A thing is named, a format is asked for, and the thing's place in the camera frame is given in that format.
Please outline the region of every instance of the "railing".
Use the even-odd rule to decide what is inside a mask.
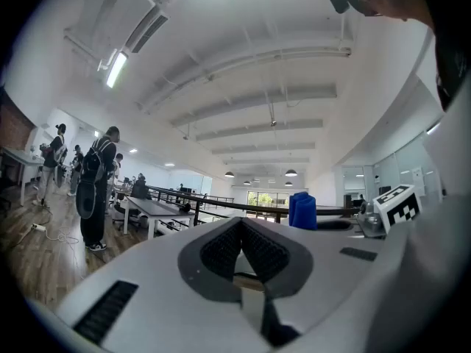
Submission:
[[[202,205],[209,204],[215,205],[222,208],[230,208],[236,210],[245,210],[248,212],[263,213],[263,215],[272,216],[275,218],[275,222],[281,222],[282,215],[288,215],[288,210],[285,208],[270,208],[270,207],[259,207],[255,205],[245,205],[245,204],[234,204],[228,202],[222,202],[219,200],[204,199],[201,197],[195,197],[193,194],[181,193],[178,191],[167,190],[165,188],[152,187],[149,186],[149,192],[151,196],[157,198],[159,202],[166,202],[168,204],[177,205],[182,207],[183,205],[190,203],[191,209],[194,210],[194,226],[197,224],[204,224],[204,221],[199,220],[199,214],[204,213],[206,215],[211,215],[218,218],[229,218],[226,215],[218,215],[216,213],[208,212],[207,210],[202,210]],[[341,216],[351,216],[360,211],[359,208],[353,209],[344,209],[344,208],[333,208],[333,209],[318,209],[316,211],[317,215],[341,215]]]
[[[168,190],[168,191],[178,193],[179,196],[171,196],[171,195],[167,194],[166,197],[161,198],[162,200],[173,202],[173,203],[175,203],[175,202],[178,203],[180,200],[185,200],[185,203],[183,203],[183,204],[186,204],[187,202],[189,202],[192,208],[196,207],[196,202],[193,201],[193,200],[188,199],[186,196],[201,196],[201,198],[204,199],[204,200],[215,200],[217,202],[227,202],[227,203],[233,203],[234,202],[233,197],[209,196],[209,195],[203,195],[202,193],[188,193],[188,192],[180,192],[180,191],[177,191],[177,190]],[[206,210],[206,209],[218,209],[218,206],[205,202],[205,203],[201,204],[200,209],[204,209],[204,210]]]

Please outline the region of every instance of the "white box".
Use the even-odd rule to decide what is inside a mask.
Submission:
[[[422,212],[422,204],[413,185],[400,185],[394,190],[373,199],[383,221],[386,234],[391,227],[416,218]]]

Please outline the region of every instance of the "fluorescent light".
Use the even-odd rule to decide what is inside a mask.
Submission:
[[[437,129],[440,126],[440,123],[438,123],[436,126],[433,126],[427,131],[427,135],[431,135],[435,129]]]
[[[116,79],[119,76],[119,72],[121,72],[121,69],[124,67],[124,64],[127,60],[127,56],[123,53],[120,52],[113,63],[113,67],[111,67],[111,72],[108,75],[108,80],[106,81],[106,85],[108,85],[110,88],[113,88],[115,85]]]

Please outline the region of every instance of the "air conditioner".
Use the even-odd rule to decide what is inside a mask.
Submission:
[[[103,44],[109,52],[103,57],[124,47],[139,52],[168,19],[157,0],[117,0],[103,27]]]

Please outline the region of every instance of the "blue container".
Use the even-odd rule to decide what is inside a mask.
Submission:
[[[289,226],[317,230],[316,199],[307,192],[289,197]]]

